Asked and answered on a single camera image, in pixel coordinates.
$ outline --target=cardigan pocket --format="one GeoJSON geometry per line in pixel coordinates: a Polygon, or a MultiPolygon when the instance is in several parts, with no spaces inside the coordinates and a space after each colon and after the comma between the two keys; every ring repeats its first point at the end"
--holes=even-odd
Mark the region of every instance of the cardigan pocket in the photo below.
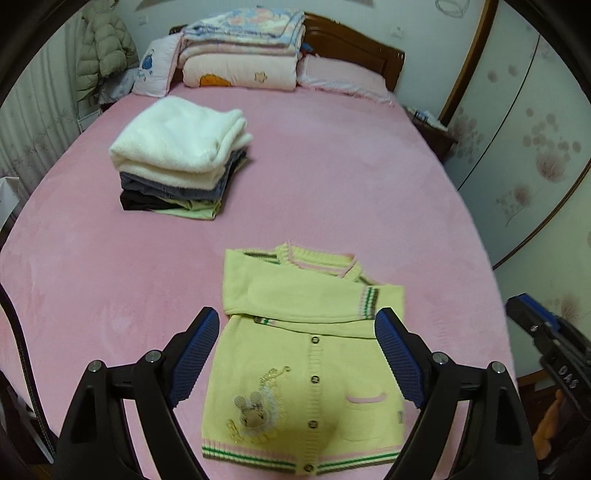
{"type": "Polygon", "coordinates": [[[379,438],[384,431],[384,422],[379,414],[383,412],[386,393],[375,397],[346,396],[345,407],[339,422],[339,434],[350,442],[379,438]]]}

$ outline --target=pink bedsheet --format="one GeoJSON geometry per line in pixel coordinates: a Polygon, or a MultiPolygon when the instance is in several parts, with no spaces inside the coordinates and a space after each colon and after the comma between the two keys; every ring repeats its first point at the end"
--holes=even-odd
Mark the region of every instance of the pink bedsheet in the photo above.
{"type": "MultiPolygon", "coordinates": [[[[0,255],[0,278],[20,315],[56,433],[91,360],[136,362],[163,348],[205,305],[218,309],[225,324],[220,293],[226,248],[290,241],[354,252],[372,278],[405,286],[405,323],[433,351],[479,367],[499,360],[513,371],[504,311],[474,224],[399,106],[302,89],[181,85],[172,94],[221,111],[240,108],[254,135],[252,163],[233,179],[214,222],[121,209],[108,147],[155,102],[131,95],[51,169],[0,255]]],[[[212,480],[288,477],[203,460],[200,423],[211,359],[191,397],[176,409],[206,472],[212,480]]],[[[28,398],[4,318],[0,369],[28,398]]],[[[410,426],[415,412],[408,410],[410,426]]],[[[133,411],[129,422],[144,475],[157,479],[133,411]]],[[[461,431],[457,423],[439,478],[449,471],[461,431]]],[[[389,467],[326,476],[381,479],[389,467]]]]}

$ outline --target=beige jacket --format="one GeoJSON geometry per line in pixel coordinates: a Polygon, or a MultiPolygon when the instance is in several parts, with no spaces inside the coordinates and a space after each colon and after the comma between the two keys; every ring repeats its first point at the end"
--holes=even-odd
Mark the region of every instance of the beige jacket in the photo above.
{"type": "Polygon", "coordinates": [[[139,65],[138,53],[109,0],[94,0],[82,12],[88,26],[76,65],[76,101],[94,93],[100,78],[139,65]]]}

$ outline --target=pillow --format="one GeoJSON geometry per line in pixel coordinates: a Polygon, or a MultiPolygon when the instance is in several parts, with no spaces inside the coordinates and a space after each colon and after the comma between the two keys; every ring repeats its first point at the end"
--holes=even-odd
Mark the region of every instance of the pillow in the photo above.
{"type": "Polygon", "coordinates": [[[360,96],[379,103],[394,100],[379,73],[343,60],[305,56],[297,66],[297,84],[310,90],[360,96]]]}
{"type": "Polygon", "coordinates": [[[177,68],[182,33],[154,40],[141,62],[133,92],[151,97],[166,96],[177,68]]]}

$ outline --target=screw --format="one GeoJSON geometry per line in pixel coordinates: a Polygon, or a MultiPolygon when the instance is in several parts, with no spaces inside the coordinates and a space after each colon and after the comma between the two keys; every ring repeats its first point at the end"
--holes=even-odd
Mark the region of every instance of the screw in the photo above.
{"type": "Polygon", "coordinates": [[[449,357],[443,352],[435,352],[433,354],[433,361],[439,365],[445,365],[449,362],[449,357]]]}
{"type": "Polygon", "coordinates": [[[150,350],[148,353],[146,353],[146,356],[144,358],[147,362],[153,364],[154,362],[160,360],[161,356],[162,354],[158,350],[150,350]]]}
{"type": "Polygon", "coordinates": [[[100,360],[93,360],[88,364],[88,371],[89,372],[98,372],[100,368],[103,366],[103,362],[100,360]]]}
{"type": "Polygon", "coordinates": [[[505,373],[505,370],[507,370],[505,368],[505,365],[503,365],[501,362],[493,362],[493,363],[491,363],[491,367],[498,374],[505,373]]]}

